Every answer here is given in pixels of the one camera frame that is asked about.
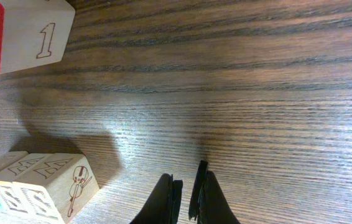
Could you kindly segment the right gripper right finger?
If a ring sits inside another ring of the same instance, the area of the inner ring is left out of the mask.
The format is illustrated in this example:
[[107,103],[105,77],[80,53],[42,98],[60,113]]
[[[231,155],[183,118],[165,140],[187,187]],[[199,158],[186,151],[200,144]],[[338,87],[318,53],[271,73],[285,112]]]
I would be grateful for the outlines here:
[[231,211],[215,174],[208,170],[208,162],[201,160],[198,166],[188,219],[197,224],[240,224]]

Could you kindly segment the yellow S block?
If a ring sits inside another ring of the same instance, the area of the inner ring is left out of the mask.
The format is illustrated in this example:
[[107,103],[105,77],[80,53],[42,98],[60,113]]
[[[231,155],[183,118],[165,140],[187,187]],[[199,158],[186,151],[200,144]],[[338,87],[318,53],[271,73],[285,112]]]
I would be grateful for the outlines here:
[[0,203],[15,215],[28,215],[29,209],[24,196],[14,185],[23,175],[39,165],[52,154],[28,153],[27,151],[12,151],[0,157]]

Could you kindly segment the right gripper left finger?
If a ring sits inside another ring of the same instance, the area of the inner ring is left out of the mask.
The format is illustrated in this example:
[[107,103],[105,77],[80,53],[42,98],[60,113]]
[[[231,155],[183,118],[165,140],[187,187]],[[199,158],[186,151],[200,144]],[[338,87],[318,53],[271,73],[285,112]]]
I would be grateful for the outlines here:
[[182,199],[182,180],[162,174],[131,224],[177,224]]

